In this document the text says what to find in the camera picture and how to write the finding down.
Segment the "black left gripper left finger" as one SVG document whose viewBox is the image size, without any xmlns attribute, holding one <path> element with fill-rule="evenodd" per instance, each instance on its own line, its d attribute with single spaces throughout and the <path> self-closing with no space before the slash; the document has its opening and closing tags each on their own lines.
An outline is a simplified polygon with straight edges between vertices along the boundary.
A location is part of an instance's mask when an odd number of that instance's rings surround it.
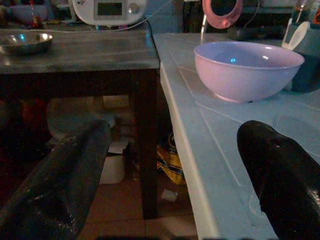
<svg viewBox="0 0 320 240">
<path fill-rule="evenodd" d="M 111 144 L 105 120 L 65 135 L 0 211 L 3 240 L 75 240 L 98 189 Z"/>
</svg>

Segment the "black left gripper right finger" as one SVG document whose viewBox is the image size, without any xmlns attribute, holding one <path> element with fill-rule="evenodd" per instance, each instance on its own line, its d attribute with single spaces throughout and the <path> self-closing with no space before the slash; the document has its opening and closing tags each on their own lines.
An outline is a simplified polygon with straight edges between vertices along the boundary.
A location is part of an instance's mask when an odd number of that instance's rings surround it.
<svg viewBox="0 0 320 240">
<path fill-rule="evenodd" d="M 292 138 L 256 120 L 243 123 L 237 148 L 260 209 L 280 240 L 320 238 L 320 166 Z"/>
</svg>

